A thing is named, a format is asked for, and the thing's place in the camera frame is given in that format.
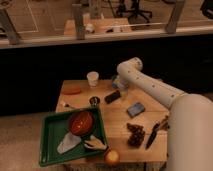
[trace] floor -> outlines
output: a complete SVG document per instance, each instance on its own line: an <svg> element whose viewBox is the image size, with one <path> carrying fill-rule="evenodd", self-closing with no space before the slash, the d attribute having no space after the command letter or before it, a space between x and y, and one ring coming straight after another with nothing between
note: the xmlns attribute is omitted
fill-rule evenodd
<svg viewBox="0 0 213 171"><path fill-rule="evenodd" d="M213 93L204 94L213 100ZM39 166L42 120L49 113L32 113L0 118L0 170L4 171L144 171L143 163ZM146 171L159 171L163 163L147 163Z"/></svg>
<svg viewBox="0 0 213 171"><path fill-rule="evenodd" d="M44 36L63 35L65 23L72 19L72 0L4 0L9 1L6 6L8 14L20 34L24 39ZM119 0L100 0L101 13L105 18L113 18ZM125 0L126 8L131 8L131 0ZM180 17L179 26L201 26L213 24L204 17L200 11L203 0L187 0ZM132 30L146 30L164 28L168 23L173 4L167 4L162 0L141 0L140 8L153 12L150 24L147 26L143 17L130 18L129 23ZM89 12L88 6L83 7L84 14Z"/></svg>

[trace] desk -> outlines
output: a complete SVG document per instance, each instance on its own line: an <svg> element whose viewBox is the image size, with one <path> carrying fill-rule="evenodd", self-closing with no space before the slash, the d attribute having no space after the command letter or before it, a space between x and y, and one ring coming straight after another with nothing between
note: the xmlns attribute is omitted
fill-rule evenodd
<svg viewBox="0 0 213 171"><path fill-rule="evenodd" d="M113 26L121 26L123 32L131 32L131 27L127 18L106 18L106 19L84 19L84 25L91 23L94 25L95 34L103 34ZM74 36L75 35L75 24L74 20L67 20L64 35Z"/></svg>
<svg viewBox="0 0 213 171"><path fill-rule="evenodd" d="M104 97L115 91L111 87L110 80L99 80L97 87L90 88L87 80L67 80L64 81L62 89L79 87L82 92L76 95L60 94L56 112L69 110L63 107L60 102L63 100L75 108L89 106L89 99L98 96L101 99L100 109L104 122L105 133L110 148L116 149L120 153L121 162L159 162L166 161L167 133L159 131L152 146L145 150L145 144L151 133L153 125L161 121L169 114L168 110L146 94L143 90L131 85L127 96L122 97L111 104L106 104ZM126 109L135 102L141 102L146 110L144 113L131 119ZM126 128L127 122L144 126L146 136L140 148L131 148L127 145L130 132ZM71 161L71 163L103 162L99 156L81 158Z"/></svg>

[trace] grapes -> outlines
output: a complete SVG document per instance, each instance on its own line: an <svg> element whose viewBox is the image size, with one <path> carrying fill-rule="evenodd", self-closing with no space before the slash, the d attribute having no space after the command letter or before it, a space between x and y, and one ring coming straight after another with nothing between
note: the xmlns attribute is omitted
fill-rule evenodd
<svg viewBox="0 0 213 171"><path fill-rule="evenodd" d="M143 126L127 123L127 129L132 133L127 141L128 144L130 146L140 147L145 136Z"/></svg>

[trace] white cloth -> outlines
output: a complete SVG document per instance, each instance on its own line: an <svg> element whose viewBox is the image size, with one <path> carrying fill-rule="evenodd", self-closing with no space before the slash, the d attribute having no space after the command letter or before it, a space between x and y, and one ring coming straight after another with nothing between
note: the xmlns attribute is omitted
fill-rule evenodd
<svg viewBox="0 0 213 171"><path fill-rule="evenodd" d="M57 147L58 153L62 154L71 150L81 142L81 137L75 136L68 132Z"/></svg>

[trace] glass railing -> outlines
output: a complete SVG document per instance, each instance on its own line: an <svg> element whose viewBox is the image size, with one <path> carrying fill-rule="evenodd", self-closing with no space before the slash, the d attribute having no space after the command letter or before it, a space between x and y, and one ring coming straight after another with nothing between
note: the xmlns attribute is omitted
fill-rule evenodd
<svg viewBox="0 0 213 171"><path fill-rule="evenodd" d="M212 33L213 20L203 15L202 4L203 0L0 0L0 46ZM10 41L14 35L18 41Z"/></svg>

